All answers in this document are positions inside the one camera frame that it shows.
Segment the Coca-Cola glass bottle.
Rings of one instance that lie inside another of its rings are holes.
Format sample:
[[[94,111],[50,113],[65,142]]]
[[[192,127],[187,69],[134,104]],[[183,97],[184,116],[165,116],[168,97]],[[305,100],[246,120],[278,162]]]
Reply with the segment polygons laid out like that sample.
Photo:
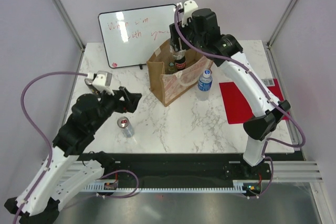
[[[185,55],[175,55],[174,63],[177,71],[184,70],[186,68],[186,58]]]

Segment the brown canvas tote bag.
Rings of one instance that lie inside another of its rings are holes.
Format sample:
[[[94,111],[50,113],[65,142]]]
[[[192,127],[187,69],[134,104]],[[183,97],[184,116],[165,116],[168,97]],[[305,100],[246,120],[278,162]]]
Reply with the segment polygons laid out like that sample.
[[[173,74],[168,73],[168,64],[173,57],[170,41],[166,40],[146,62],[149,72],[150,90],[164,105],[169,106],[198,83],[204,70],[210,69],[213,61],[193,49],[185,53],[186,68]]]

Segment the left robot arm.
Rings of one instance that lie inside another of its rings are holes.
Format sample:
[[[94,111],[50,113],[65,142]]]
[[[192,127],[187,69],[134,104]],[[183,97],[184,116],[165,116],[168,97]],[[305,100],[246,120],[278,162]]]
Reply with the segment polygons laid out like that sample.
[[[60,182],[105,121],[114,112],[135,112],[141,98],[140,93],[131,93],[125,87],[111,93],[102,91],[99,96],[81,95],[33,181],[19,196],[5,202],[5,208],[15,216],[13,222],[54,223],[64,206],[85,186],[100,178],[111,178],[115,173],[114,160],[101,151],[93,154],[79,172]]]

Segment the clear soda water bottle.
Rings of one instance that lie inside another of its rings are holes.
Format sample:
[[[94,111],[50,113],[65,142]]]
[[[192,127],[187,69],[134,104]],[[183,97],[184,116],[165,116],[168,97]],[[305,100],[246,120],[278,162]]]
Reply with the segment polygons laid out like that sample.
[[[170,53],[174,61],[180,61],[185,59],[186,50],[176,50],[172,45],[170,45]]]

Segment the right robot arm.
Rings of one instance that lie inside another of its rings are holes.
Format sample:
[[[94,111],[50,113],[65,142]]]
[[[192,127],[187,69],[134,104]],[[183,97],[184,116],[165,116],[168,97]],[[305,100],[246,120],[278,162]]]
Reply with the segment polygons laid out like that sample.
[[[241,174],[248,179],[259,173],[258,164],[265,157],[266,138],[276,129],[290,109],[280,101],[255,74],[243,47],[230,34],[222,34],[216,14],[209,8],[187,13],[178,6],[170,25],[170,45],[174,53],[193,49],[213,60],[237,86],[248,102],[253,116],[243,123],[248,135]]]

